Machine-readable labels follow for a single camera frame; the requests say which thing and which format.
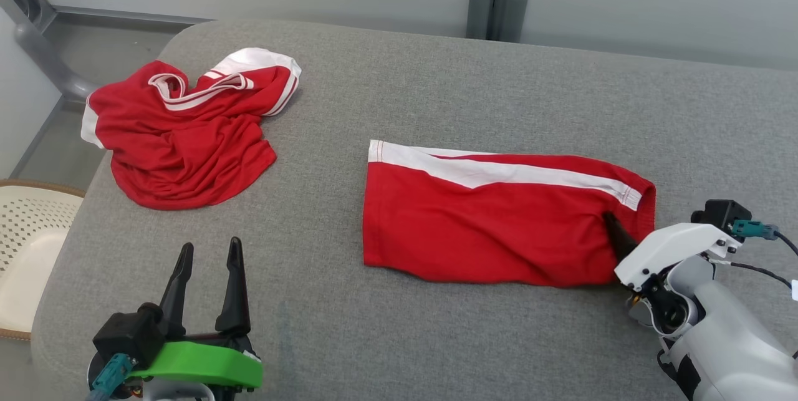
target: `white stripe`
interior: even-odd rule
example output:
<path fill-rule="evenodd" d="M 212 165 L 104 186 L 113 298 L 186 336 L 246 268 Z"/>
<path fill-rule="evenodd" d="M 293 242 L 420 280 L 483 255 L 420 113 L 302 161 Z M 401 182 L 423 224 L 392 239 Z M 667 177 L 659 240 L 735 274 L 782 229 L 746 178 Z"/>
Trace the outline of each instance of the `white stripe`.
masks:
<path fill-rule="evenodd" d="M 473 152 L 461 153 L 440 156 L 475 154 Z M 384 140 L 371 140 L 368 146 L 368 162 L 384 162 L 405 168 L 414 168 L 466 188 L 478 188 L 493 183 L 530 183 L 598 190 L 610 194 L 633 211 L 638 210 L 638 203 L 642 198 L 639 191 L 622 181 L 611 178 L 533 165 L 440 159 L 425 153 L 425 149 L 405 147 L 396 143 L 384 142 Z"/>
<path fill-rule="evenodd" d="M 213 82 L 213 85 L 208 86 L 207 89 L 203 90 L 210 90 L 213 88 L 218 88 L 219 86 L 225 85 L 228 87 L 235 87 L 237 89 L 250 89 L 249 82 L 252 82 L 249 78 L 241 75 L 241 74 L 230 74 L 225 75 L 223 78 L 219 80 L 219 82 Z"/>
<path fill-rule="evenodd" d="M 225 57 L 222 62 L 213 66 L 211 70 L 223 75 L 229 75 L 236 74 L 237 72 L 247 72 L 249 70 L 265 69 L 274 66 L 290 69 L 291 74 L 296 75 L 296 77 L 299 77 L 299 74 L 302 72 L 302 69 L 299 68 L 294 58 L 257 47 L 248 47 L 240 49 L 240 51 L 232 52 L 232 54 Z"/>
<path fill-rule="evenodd" d="M 203 91 L 202 94 L 200 94 L 199 97 L 192 98 L 188 102 L 183 102 L 183 103 L 164 103 L 163 106 L 165 106 L 166 109 L 168 109 L 169 111 L 183 111 L 185 109 L 190 109 L 190 108 L 194 108 L 195 106 L 202 105 L 202 103 L 205 103 L 208 100 L 211 100 L 211 98 L 215 97 L 216 94 L 218 94 L 219 92 L 222 92 L 225 89 L 230 89 L 230 88 L 231 88 L 231 86 L 225 86 L 225 87 L 222 87 L 222 88 L 211 89 L 210 92 Z"/>
<path fill-rule="evenodd" d="M 294 93 L 294 82 L 299 85 L 299 78 L 294 77 L 293 75 L 288 78 L 288 82 L 286 82 L 286 87 L 282 89 L 282 94 L 280 94 L 280 98 L 277 99 L 277 103 L 268 110 L 265 114 L 261 114 L 262 116 L 276 116 L 283 108 L 287 105 L 288 99 L 291 98 L 291 95 Z"/>
<path fill-rule="evenodd" d="M 192 94 L 183 95 L 182 86 L 183 86 L 183 79 L 178 78 L 181 85 L 180 96 L 171 98 L 169 97 L 169 85 L 168 85 L 168 77 L 160 77 L 154 78 L 152 77 L 149 80 L 149 85 L 155 86 L 160 93 L 160 97 L 163 99 L 163 103 L 166 104 L 180 104 L 183 102 L 193 102 L 194 99 L 197 97 L 202 97 L 208 92 L 213 92 L 214 94 L 218 94 L 221 89 L 245 89 L 247 82 L 245 82 L 245 78 L 241 77 L 239 74 L 229 75 L 219 82 L 214 83 L 211 87 L 205 88 L 202 91 L 192 92 Z"/>
<path fill-rule="evenodd" d="M 183 79 L 178 77 L 176 74 L 155 74 L 152 77 L 150 77 L 147 84 L 158 88 L 160 98 L 162 98 L 163 100 L 167 100 L 169 98 L 168 82 L 172 78 L 176 79 L 177 82 L 180 83 L 180 97 L 182 97 L 183 94 L 186 94 L 186 82 L 184 82 Z"/>
<path fill-rule="evenodd" d="M 490 152 L 467 152 L 464 150 L 450 150 L 448 148 L 427 148 L 427 147 L 410 147 L 413 150 L 427 153 L 428 155 L 435 155 L 436 157 L 467 157 L 471 155 L 495 155 L 496 153 Z"/>
<path fill-rule="evenodd" d="M 97 147 L 105 148 L 105 145 L 102 145 L 99 137 L 97 137 L 97 120 L 99 120 L 100 117 L 97 116 L 97 113 L 95 113 L 91 105 L 89 105 L 89 99 L 92 98 L 92 94 L 86 97 L 86 108 L 83 110 L 83 122 L 80 124 L 80 138 L 86 142 L 93 143 Z"/>

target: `teal connector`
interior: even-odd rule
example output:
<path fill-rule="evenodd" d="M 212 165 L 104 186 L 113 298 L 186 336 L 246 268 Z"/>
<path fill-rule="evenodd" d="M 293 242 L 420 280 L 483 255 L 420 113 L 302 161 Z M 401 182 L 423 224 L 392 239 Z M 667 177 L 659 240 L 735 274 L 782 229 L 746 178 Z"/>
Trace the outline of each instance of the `teal connector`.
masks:
<path fill-rule="evenodd" d="M 779 231 L 776 225 L 763 224 L 754 220 L 734 220 L 732 234 L 740 237 L 762 237 L 767 240 L 776 240 L 775 232 Z"/>
<path fill-rule="evenodd" d="M 94 379 L 92 383 L 92 389 L 94 390 L 92 390 L 87 399 L 92 399 L 92 401 L 109 399 L 113 391 L 125 383 L 125 379 L 128 378 L 132 369 L 133 364 L 128 356 L 123 353 L 116 353 L 105 364 L 97 378 Z"/>

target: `red shorts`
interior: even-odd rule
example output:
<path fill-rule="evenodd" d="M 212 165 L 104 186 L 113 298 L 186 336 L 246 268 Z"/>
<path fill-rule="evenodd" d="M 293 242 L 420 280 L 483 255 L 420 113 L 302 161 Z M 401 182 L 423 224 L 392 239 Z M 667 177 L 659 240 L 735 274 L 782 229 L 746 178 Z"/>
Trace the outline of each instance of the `red shorts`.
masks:
<path fill-rule="evenodd" d="M 602 213 L 639 242 L 655 198 L 651 182 L 600 160 L 372 140 L 363 261 L 427 281 L 608 284 L 618 261 Z"/>

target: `green plastic part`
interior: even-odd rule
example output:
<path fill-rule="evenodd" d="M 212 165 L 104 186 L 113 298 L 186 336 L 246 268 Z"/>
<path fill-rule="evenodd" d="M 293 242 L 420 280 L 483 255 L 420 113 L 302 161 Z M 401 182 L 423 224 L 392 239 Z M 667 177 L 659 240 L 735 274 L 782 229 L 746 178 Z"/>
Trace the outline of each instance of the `green plastic part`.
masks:
<path fill-rule="evenodd" d="M 193 342 L 167 342 L 146 370 L 129 377 L 163 378 L 225 387 L 257 389 L 263 382 L 263 364 L 236 350 Z"/>

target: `gray fabric surface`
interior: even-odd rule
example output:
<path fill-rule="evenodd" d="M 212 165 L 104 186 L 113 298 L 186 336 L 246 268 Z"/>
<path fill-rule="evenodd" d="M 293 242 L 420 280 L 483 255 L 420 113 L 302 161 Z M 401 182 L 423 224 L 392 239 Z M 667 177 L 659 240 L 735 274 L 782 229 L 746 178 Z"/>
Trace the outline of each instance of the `gray fabric surface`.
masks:
<path fill-rule="evenodd" d="M 658 189 L 658 227 L 729 197 L 798 238 L 798 78 L 769 71 L 283 21 L 219 21 L 162 59 L 196 78 L 229 52 L 295 57 L 296 96 L 263 132 L 276 164 L 247 191 L 194 211 L 140 208 L 106 157 L 52 273 L 34 362 L 65 399 L 85 395 L 91 338 L 108 316 L 159 301 L 194 242 L 185 324 L 212 330 L 231 236 L 244 244 L 263 388 L 242 399 L 682 399 L 623 290 L 430 284 L 362 265 L 368 140 L 577 154 Z M 783 244 L 739 261 L 798 276 Z M 787 348 L 798 304 L 779 282 L 721 279 Z"/>

